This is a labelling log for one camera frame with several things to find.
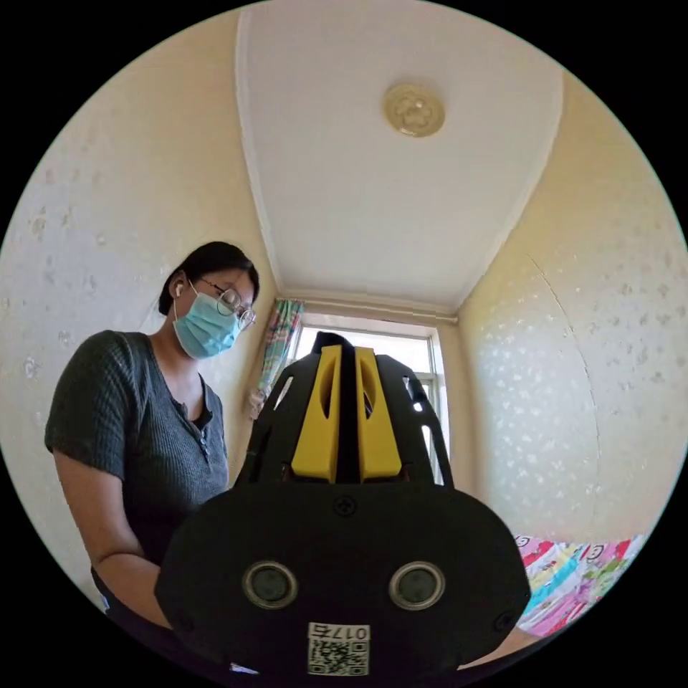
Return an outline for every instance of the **woman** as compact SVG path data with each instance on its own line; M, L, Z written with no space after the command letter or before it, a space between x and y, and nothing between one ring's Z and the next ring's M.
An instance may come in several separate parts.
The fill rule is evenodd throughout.
M157 333L106 330L77 349L45 431L108 616L216 681L221 669L185 649L153 590L175 529L228 487L222 402L199 361L231 349L258 293L241 250L201 246L166 280Z

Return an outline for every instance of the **glasses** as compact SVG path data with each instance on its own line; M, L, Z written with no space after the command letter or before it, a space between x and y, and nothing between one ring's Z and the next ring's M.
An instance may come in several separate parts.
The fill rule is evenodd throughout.
M241 330L246 330L253 325L256 320L256 314L252 308L244 306L242 298L236 289L230 287L223 290L222 287L218 287L207 279L201 278L201 281L205 282L209 287L213 287L219 293L217 297L217 312L220 315L237 315L239 317L239 329Z

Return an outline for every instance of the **ceiling light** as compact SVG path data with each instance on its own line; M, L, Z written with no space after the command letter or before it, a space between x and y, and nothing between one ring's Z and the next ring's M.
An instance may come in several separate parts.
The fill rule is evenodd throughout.
M444 124L444 106L424 86L402 84L392 87L385 94L383 110L388 122L407 136L430 136Z

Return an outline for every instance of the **gray t-shirt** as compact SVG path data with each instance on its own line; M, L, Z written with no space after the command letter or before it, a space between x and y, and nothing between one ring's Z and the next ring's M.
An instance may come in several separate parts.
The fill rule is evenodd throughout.
M170 394L148 336L106 330L77 349L52 400L48 451L122 480L130 526L158 565L184 519L228 487L222 403L202 383L205 407L194 423Z

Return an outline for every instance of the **floral curtain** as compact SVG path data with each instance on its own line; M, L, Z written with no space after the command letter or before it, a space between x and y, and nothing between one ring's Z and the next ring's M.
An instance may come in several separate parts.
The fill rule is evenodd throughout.
M252 420L258 417L265 400L277 381L277 375L282 369L289 346L299 329L303 316L303 303L278 299L275 302L265 342L265 356L263 370L258 386L249 395L249 413Z

